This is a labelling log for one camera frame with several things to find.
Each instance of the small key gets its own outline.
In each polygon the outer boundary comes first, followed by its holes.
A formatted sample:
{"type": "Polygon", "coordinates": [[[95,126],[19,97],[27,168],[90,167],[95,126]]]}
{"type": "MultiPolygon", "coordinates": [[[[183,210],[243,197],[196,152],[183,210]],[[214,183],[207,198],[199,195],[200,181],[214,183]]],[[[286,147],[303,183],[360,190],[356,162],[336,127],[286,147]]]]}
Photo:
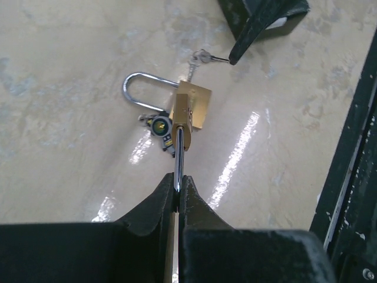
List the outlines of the small key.
{"type": "Polygon", "coordinates": [[[191,80],[193,79],[193,75],[194,75],[194,71],[196,67],[199,66],[199,58],[196,55],[196,52],[194,52],[194,54],[191,56],[188,63],[190,64],[190,69],[188,70],[187,81],[190,83],[191,80]]]}
{"type": "Polygon", "coordinates": [[[199,59],[203,63],[209,63],[209,62],[226,62],[226,63],[229,63],[228,59],[213,56],[208,51],[206,51],[204,49],[201,50],[201,52],[199,54],[199,59]]]}

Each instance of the black metal frame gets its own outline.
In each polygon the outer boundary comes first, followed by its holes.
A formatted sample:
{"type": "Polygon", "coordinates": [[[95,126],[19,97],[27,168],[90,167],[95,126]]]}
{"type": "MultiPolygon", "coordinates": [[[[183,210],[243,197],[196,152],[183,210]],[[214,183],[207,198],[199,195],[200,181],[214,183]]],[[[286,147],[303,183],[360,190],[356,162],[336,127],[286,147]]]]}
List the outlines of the black metal frame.
{"type": "Polygon", "coordinates": [[[351,273],[362,282],[361,262],[377,274],[376,88],[377,33],[310,227],[342,282],[355,282],[351,273]]]}
{"type": "Polygon", "coordinates": [[[311,233],[233,229],[173,180],[113,223],[1,225],[0,282],[171,282],[177,201],[180,282],[334,282],[311,233]]]}

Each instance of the marble floor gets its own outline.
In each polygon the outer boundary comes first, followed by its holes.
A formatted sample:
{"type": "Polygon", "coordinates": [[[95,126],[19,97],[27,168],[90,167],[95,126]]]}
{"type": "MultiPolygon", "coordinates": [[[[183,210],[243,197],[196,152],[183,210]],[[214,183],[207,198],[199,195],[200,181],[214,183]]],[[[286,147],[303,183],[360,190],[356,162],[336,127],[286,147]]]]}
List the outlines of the marble floor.
{"type": "MultiPolygon", "coordinates": [[[[237,228],[310,226],[377,24],[375,0],[309,1],[288,36],[236,66],[201,65],[212,90],[184,172],[237,228]]],[[[216,0],[2,0],[0,222],[111,221],[174,169],[125,101],[129,73],[184,80],[197,49],[227,57],[216,0]]],[[[167,107],[172,90],[133,82],[167,107]]]]}

